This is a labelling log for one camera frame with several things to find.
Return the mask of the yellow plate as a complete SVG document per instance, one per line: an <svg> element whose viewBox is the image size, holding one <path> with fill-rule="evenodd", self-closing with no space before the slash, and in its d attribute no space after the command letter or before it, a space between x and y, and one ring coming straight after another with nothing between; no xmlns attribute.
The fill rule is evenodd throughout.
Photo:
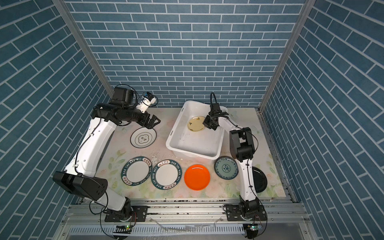
<svg viewBox="0 0 384 240"><path fill-rule="evenodd" d="M202 131L203 129L205 129L206 127L204 126L204 120L205 120L205 117L202 117L202 116L196 116L196 117L193 117L191 118L188 123L187 123L187 127L190 131L192 132L199 132L199 131Z"/></svg>

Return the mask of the blue-green patterned plate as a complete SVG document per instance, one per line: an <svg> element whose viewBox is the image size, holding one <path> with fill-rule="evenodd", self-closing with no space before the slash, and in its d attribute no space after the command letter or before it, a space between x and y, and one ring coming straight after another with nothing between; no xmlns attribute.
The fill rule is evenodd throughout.
<svg viewBox="0 0 384 240"><path fill-rule="evenodd" d="M232 180L239 173L235 160L226 156L222 156L215 161L214 170L215 173L224 180Z"/></svg>

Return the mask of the black plate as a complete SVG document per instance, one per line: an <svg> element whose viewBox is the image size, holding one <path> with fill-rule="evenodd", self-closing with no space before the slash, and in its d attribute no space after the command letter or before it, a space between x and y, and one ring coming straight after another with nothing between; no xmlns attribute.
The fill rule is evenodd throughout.
<svg viewBox="0 0 384 240"><path fill-rule="evenodd" d="M256 193L263 192L268 186L268 179L263 171L259 168L253 167L254 187Z"/></svg>

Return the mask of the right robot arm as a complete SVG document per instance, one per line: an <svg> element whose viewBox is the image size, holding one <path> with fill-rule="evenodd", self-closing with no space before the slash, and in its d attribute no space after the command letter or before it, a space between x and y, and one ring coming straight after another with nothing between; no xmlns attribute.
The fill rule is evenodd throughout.
<svg viewBox="0 0 384 240"><path fill-rule="evenodd" d="M254 187L252 163L256 147L250 128L243 128L231 120L227 112L223 112L218 104L213 104L203 125L208 129L217 130L221 127L229 133L230 152L237 161L241 192L239 207L242 215L256 212L260 209L260 201Z"/></svg>

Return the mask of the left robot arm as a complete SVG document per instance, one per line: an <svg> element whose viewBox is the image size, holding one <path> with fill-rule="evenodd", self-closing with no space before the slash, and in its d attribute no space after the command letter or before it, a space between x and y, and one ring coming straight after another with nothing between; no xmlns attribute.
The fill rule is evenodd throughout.
<svg viewBox="0 0 384 240"><path fill-rule="evenodd" d="M113 191L106 179L97 178L96 172L112 134L123 122L137 123L146 129L161 122L147 112L157 101L152 93L140 96L128 85L116 86L108 103L99 103L93 108L79 149L63 171L54 173L53 181L69 194L89 198L108 210L129 215L129 199Z"/></svg>

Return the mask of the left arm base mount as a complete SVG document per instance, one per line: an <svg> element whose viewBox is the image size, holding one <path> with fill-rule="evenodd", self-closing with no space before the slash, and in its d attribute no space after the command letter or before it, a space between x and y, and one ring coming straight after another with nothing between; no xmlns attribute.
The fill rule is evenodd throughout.
<svg viewBox="0 0 384 240"><path fill-rule="evenodd" d="M148 206L124 206L121 211L107 209L105 222L144 222L147 217Z"/></svg>

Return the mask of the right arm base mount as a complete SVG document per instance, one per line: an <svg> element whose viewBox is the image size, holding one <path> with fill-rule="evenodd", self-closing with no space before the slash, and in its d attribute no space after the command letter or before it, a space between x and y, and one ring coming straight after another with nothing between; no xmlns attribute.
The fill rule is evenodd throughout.
<svg viewBox="0 0 384 240"><path fill-rule="evenodd" d="M266 221L268 219L265 208L261 204L248 205L240 203L239 205L226 204L222 206L227 220L235 221Z"/></svg>

